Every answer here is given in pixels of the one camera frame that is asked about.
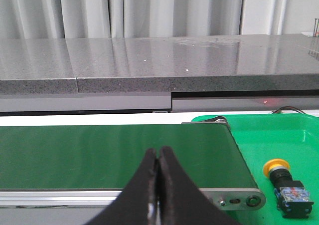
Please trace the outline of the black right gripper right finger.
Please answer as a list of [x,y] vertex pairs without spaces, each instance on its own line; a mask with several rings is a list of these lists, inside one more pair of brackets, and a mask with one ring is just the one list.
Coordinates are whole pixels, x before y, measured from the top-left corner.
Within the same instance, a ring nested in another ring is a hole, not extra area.
[[199,190],[186,174],[173,149],[159,152],[159,207],[162,225],[238,225]]

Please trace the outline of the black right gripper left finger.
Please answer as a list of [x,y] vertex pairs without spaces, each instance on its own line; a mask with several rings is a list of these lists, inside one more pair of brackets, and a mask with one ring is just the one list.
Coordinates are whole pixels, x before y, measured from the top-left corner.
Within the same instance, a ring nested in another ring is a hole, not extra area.
[[158,210],[157,178],[156,150],[147,149],[138,169],[117,198],[86,224],[156,224]]

